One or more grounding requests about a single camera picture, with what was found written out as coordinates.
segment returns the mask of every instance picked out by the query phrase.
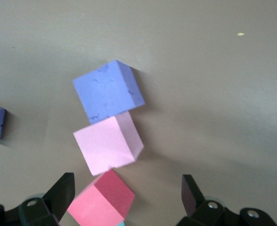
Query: pink cube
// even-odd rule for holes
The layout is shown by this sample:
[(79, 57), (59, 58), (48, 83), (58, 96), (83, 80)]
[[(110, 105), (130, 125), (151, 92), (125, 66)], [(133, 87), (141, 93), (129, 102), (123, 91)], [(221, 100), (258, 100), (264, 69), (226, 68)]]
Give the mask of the pink cube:
[(74, 132), (74, 137), (94, 176), (135, 162), (144, 147), (129, 112)]
[(80, 226), (117, 226), (125, 220), (134, 193), (110, 170), (87, 186), (67, 211)]

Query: gray table surface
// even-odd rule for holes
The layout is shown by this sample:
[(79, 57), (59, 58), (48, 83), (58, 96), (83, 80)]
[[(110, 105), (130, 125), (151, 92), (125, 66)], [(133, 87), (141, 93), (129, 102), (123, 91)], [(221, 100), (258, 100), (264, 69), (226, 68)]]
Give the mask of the gray table surface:
[[(0, 0), (0, 203), (64, 172), (77, 194), (93, 180), (72, 80), (114, 59), (135, 69), (147, 103), (131, 111), (145, 149), (116, 170), (136, 194), (126, 226), (175, 225), (182, 174), (277, 222), (277, 0)], [(61, 225), (77, 223), (66, 213)]]

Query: screw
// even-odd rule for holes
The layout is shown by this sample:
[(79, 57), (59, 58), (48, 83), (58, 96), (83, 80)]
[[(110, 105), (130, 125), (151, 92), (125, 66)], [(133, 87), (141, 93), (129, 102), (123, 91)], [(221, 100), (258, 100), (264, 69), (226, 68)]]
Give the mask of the screw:
[(217, 208), (218, 208), (218, 205), (217, 205), (217, 203), (215, 203), (215, 202), (209, 202), (209, 203), (208, 203), (208, 206), (209, 206), (211, 209), (217, 209)]
[(31, 201), (29, 201), (29, 202), (27, 203), (26, 206), (33, 206), (33, 205), (35, 205), (36, 203), (37, 203), (37, 200), (31, 200)]
[(259, 218), (259, 214), (254, 210), (249, 210), (247, 214), (252, 218)]

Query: metal bolt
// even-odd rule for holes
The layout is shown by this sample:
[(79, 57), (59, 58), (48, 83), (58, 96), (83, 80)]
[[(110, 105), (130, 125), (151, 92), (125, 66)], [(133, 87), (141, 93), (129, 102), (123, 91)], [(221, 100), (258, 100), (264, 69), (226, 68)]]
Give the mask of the metal bolt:
[(33, 206), (36, 203), (37, 203), (37, 200), (32, 200), (32, 201), (29, 201), (26, 206)]
[(252, 218), (259, 218), (259, 214), (254, 210), (249, 210), (247, 214)]
[(217, 209), (217, 208), (218, 208), (218, 205), (217, 205), (217, 203), (215, 203), (215, 202), (209, 202), (209, 203), (208, 203), (208, 206), (209, 206), (211, 209)]

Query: light pink cube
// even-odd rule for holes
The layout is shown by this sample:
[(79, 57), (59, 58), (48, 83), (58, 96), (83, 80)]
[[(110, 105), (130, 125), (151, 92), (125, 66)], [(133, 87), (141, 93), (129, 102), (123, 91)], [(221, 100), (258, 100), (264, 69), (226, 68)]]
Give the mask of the light pink cube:
[(92, 173), (135, 162), (144, 145), (129, 112), (124, 112), (74, 132)]
[(117, 226), (125, 220), (134, 196), (111, 169), (88, 185), (67, 211), (80, 226)]

